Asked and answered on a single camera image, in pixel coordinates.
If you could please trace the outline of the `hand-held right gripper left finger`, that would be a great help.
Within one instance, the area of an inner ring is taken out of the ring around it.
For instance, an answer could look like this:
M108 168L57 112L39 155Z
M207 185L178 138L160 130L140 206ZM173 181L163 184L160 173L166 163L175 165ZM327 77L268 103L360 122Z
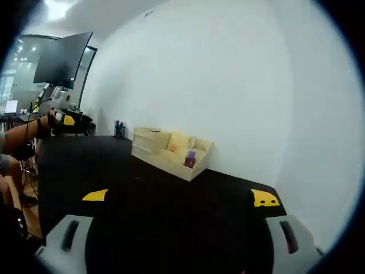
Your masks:
M60 192L40 198L44 243L35 257L48 273L107 273L109 250L103 213L108 189Z

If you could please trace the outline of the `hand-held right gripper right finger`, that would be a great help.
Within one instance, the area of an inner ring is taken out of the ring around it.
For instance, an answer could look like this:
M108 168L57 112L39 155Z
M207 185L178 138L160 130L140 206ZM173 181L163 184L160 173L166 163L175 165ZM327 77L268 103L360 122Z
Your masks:
M250 273L309 273L323 256L276 192L250 190Z

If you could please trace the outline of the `person's left hand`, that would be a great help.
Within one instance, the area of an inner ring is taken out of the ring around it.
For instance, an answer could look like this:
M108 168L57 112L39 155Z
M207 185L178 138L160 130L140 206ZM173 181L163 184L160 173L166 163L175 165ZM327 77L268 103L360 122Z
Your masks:
M58 111L56 111L54 108L52 108L48 114L47 114L47 122L49 128L55 128L60 126L62 121L62 114Z

